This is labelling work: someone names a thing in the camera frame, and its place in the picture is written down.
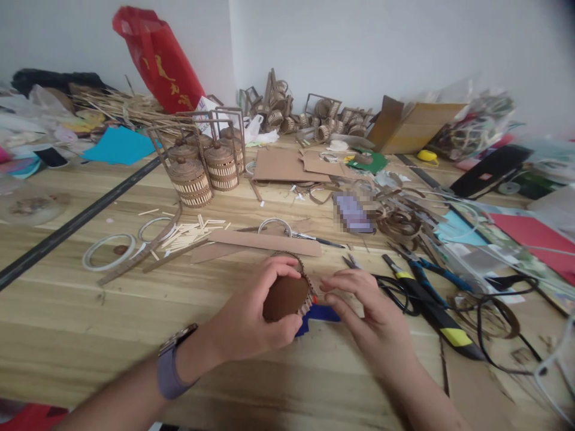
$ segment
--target person's left hand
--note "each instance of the person's left hand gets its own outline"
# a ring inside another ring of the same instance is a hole
[[[237,290],[223,308],[197,332],[210,334],[220,363],[247,359],[268,350],[290,344],[301,317],[290,314],[275,323],[267,323],[262,315],[265,298],[277,277],[300,278],[293,267],[293,257],[277,256],[264,260],[245,288]]]

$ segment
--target green paper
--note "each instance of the green paper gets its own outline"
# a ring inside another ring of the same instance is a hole
[[[366,150],[365,148],[353,147],[354,150],[359,150],[362,153],[369,153],[373,158],[373,162],[370,165],[362,165],[361,163],[356,162],[355,160],[350,160],[347,165],[351,166],[352,168],[356,169],[363,169],[364,171],[369,171],[374,175],[377,175],[379,171],[381,171],[387,164],[389,160],[385,158],[383,154],[375,153],[371,150]]]

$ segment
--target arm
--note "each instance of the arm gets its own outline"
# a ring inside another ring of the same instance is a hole
[[[330,304],[353,335],[359,349],[390,394],[404,408],[418,431],[471,431],[445,392],[415,355],[407,320],[384,296],[377,281],[360,269],[338,271],[322,279],[322,290],[353,293],[364,306],[360,318],[338,295],[328,293]]]
[[[175,364],[180,379],[192,383],[216,366],[247,359],[293,341],[302,324],[291,314],[266,323],[264,300],[278,276],[299,278],[291,257],[264,261],[247,287],[235,292],[224,307],[201,325],[177,349]],[[127,371],[85,401],[56,428],[57,431],[145,431],[168,405],[158,388],[157,354]]]

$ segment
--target cardboard box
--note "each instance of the cardboard box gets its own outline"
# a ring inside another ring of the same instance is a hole
[[[381,154],[412,154],[421,150],[466,104],[417,102],[405,113],[403,102],[383,97],[382,111],[367,138]]]

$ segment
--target smartwatch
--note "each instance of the smartwatch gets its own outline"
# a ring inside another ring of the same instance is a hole
[[[158,353],[158,386],[165,399],[173,400],[178,398],[197,382],[196,380],[192,384],[185,384],[175,369],[175,352],[178,346],[193,334],[197,328],[198,325],[192,323],[190,326],[173,334],[160,347],[160,352]]]

